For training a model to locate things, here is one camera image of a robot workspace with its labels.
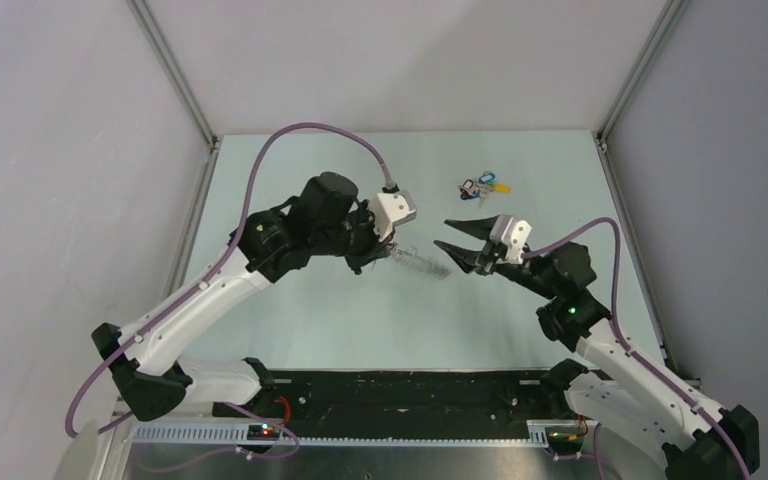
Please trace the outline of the metal disc with keyrings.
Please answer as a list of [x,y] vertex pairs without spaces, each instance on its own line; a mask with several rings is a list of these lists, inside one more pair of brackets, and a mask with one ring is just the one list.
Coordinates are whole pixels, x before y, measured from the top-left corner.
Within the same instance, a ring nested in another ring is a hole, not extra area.
[[389,250],[389,258],[402,267],[413,272],[437,279],[446,279],[451,275],[451,270],[440,262],[423,257],[415,248],[404,249],[393,244]]

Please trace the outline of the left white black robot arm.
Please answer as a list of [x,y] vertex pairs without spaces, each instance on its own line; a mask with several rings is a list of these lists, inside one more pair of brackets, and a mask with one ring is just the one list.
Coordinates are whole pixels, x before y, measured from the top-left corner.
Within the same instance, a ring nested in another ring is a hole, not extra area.
[[405,191],[359,200],[357,186],[334,172],[309,179],[298,196],[249,215],[227,249],[173,300],[125,327],[105,323],[92,339],[120,397],[140,421],[183,404],[231,403],[264,416],[276,403],[270,371],[257,359],[194,361],[183,352],[233,307],[305,268],[317,256],[344,259],[360,274],[387,257],[396,226],[416,216]]

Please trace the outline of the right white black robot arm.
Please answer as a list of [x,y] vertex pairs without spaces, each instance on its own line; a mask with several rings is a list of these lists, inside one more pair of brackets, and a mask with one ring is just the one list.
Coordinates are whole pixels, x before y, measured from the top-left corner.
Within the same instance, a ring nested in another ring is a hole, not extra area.
[[[748,479],[760,467],[757,418],[745,407],[726,408],[649,357],[618,321],[621,234],[599,217],[536,250],[530,225],[511,215],[445,220],[483,241],[479,251],[437,241],[466,273],[499,275],[547,299],[536,312],[543,334],[588,365],[568,359],[550,371],[540,394],[543,409],[596,421],[655,462],[669,479]],[[576,238],[606,224],[613,232],[610,304],[589,291],[596,273]]]

